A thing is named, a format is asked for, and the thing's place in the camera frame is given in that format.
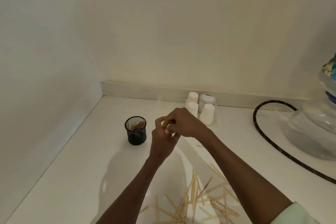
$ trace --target upside-down white cup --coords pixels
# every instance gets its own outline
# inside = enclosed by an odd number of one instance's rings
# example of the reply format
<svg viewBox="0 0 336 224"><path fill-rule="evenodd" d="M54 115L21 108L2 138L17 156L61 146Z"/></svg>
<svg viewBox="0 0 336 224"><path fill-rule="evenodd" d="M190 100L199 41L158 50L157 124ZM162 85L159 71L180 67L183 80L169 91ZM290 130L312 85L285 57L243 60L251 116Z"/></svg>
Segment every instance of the upside-down white cup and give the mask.
<svg viewBox="0 0 336 224"><path fill-rule="evenodd" d="M196 92L190 92L188 95L188 99L187 102L185 103L185 107L188 109L188 104L190 102L195 102L196 104L198 104L198 94Z"/></svg>
<svg viewBox="0 0 336 224"><path fill-rule="evenodd" d="M188 111L197 118L197 112L198 112L198 104L195 102L188 103L187 107Z"/></svg>
<svg viewBox="0 0 336 224"><path fill-rule="evenodd" d="M210 125L213 122L214 114L215 114L215 106L212 104L205 104L203 111L199 116L199 120L205 125Z"/></svg>

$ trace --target black braided cord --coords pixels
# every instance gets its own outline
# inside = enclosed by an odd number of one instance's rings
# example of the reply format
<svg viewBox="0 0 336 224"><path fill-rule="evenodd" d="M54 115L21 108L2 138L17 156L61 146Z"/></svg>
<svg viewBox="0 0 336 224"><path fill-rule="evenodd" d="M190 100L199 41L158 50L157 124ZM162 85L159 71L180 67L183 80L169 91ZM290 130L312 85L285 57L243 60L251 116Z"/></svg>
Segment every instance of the black braided cord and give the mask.
<svg viewBox="0 0 336 224"><path fill-rule="evenodd" d="M302 166L303 168L307 169L308 171L312 172L313 174L316 174L318 176L320 176L323 179L326 179L329 182L332 182L334 184L336 184L336 180L325 175L322 174L321 172L315 170L314 168L306 165L305 163L302 163L300 160L298 160L297 158L294 158L291 154L289 154L288 152L286 152L285 150L283 150L281 147L279 147L275 142L273 142L269 137L267 137L267 135L265 135L265 133L260 129L258 123L257 123L257 112L258 110L265 104L268 103L279 103L279 104L283 104L283 105L287 105L288 107L292 108L294 111L297 110L297 108L295 108L294 106L292 106L291 104L284 102L284 101L280 101L280 100L268 100L265 101L263 103L261 103L260 105L258 105L253 112L253 123L255 128L257 129L257 131L259 132L259 134L261 134L261 136L267 141L269 142L275 149L277 149L279 152L281 152L282 154L284 154L287 158L289 158L290 160L294 161L295 163L297 163L298 165Z"/></svg>

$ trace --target person's right hand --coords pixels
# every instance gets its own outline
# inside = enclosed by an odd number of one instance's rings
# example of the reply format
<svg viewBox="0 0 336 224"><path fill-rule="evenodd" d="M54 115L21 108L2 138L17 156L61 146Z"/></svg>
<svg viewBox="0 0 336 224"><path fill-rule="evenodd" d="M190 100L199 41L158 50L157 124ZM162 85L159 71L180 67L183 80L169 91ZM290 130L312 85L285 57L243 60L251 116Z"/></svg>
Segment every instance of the person's right hand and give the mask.
<svg viewBox="0 0 336 224"><path fill-rule="evenodd" d="M178 133L184 137L198 137L200 134L207 132L209 129L187 108L175 108L170 114L164 117L163 128L170 125L165 132L167 134Z"/></svg>

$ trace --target beige wall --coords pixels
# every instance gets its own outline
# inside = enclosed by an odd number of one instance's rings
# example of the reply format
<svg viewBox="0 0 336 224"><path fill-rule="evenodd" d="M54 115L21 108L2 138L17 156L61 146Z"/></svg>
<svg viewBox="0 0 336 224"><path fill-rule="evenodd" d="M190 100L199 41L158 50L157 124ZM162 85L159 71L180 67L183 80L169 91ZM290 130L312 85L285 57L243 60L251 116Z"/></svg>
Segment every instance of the beige wall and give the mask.
<svg viewBox="0 0 336 224"><path fill-rule="evenodd" d="M0 0L0 223L102 96L77 0Z"/></svg>
<svg viewBox="0 0 336 224"><path fill-rule="evenodd" d="M336 50L335 0L83 0L101 80L304 98Z"/></svg>

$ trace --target mint green shirt cuff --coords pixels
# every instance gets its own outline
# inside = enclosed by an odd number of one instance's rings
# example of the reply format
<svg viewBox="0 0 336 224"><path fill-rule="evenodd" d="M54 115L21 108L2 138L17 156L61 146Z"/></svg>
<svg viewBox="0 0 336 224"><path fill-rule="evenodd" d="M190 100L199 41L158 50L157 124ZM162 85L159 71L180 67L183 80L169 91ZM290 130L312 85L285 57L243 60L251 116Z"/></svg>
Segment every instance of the mint green shirt cuff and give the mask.
<svg viewBox="0 0 336 224"><path fill-rule="evenodd" d="M320 224L298 203L288 206L271 224Z"/></svg>

